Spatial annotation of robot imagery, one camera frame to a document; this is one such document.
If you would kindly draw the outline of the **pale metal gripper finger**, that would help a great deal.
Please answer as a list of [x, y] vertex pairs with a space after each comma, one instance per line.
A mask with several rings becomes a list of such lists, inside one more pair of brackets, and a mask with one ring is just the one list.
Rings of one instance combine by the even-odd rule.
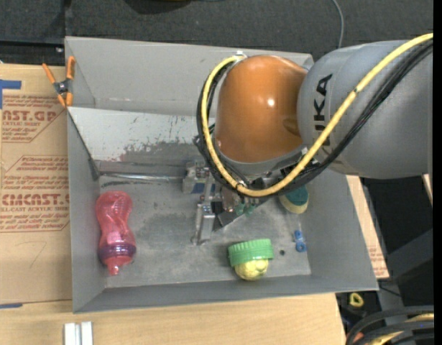
[[192, 245], [199, 244], [200, 230], [201, 230], [202, 222], [203, 222], [203, 214], [201, 212], [197, 212], [196, 217], [195, 217], [195, 230], [194, 230], [192, 237], [190, 238]]
[[201, 221], [201, 242], [206, 242], [211, 239], [216, 215], [214, 213], [205, 213]]

